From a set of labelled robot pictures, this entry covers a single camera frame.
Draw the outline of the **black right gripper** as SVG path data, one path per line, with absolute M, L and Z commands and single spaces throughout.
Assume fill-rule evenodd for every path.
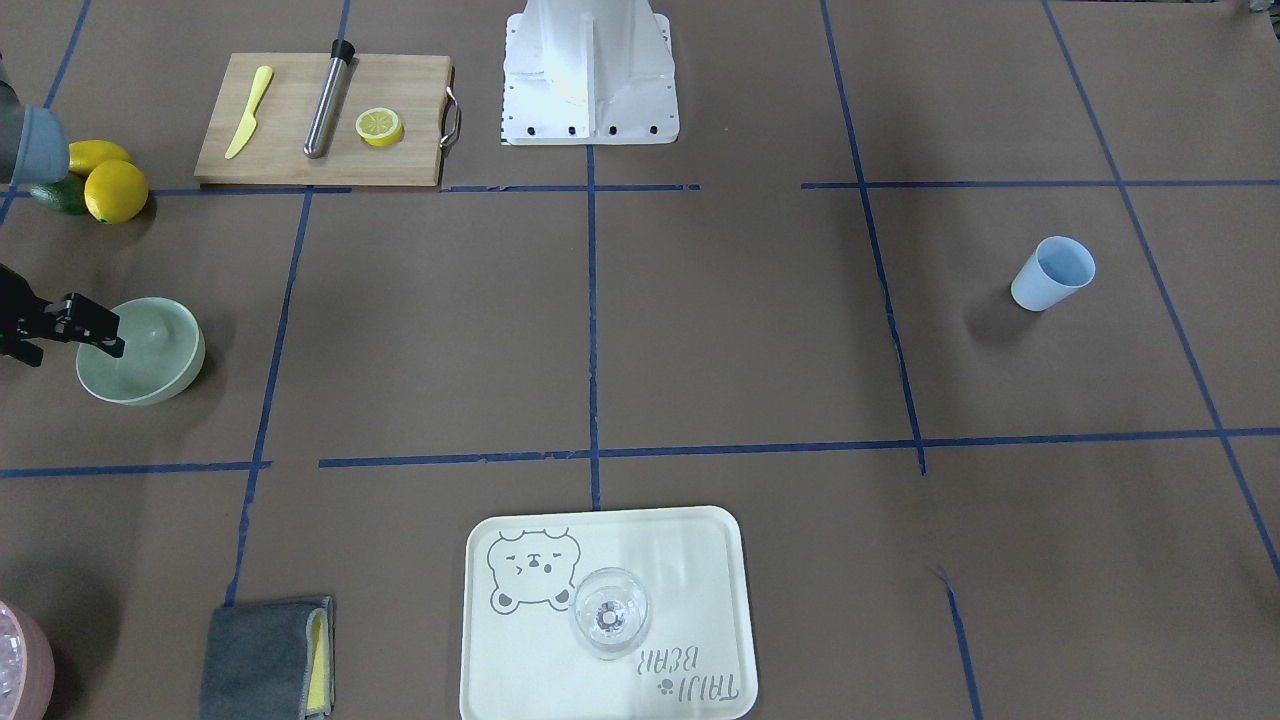
M 44 351 L 31 340 L 81 343 L 110 357 L 123 357 L 125 341 L 118 334 L 120 318 L 81 293 L 54 302 L 41 299 L 29 282 L 1 265 L 1 355 L 27 366 L 40 366 Z

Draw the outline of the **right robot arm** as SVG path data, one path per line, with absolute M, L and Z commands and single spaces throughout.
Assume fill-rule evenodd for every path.
M 69 174 L 69 143 L 61 122 L 46 108 L 23 102 L 9 77 L 1 78 L 1 170 L 4 184 L 38 184 Z M 68 293 L 58 301 L 40 297 L 29 282 L 1 266 L 1 354 L 26 366 L 40 366 L 44 350 L 37 340 L 81 343 L 110 357 L 123 357 L 125 341 L 118 334 L 120 318 L 83 296 Z

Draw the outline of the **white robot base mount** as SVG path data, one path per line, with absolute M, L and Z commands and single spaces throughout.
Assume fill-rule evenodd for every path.
M 529 1 L 504 41 L 503 145 L 678 140 L 671 23 L 650 3 Z

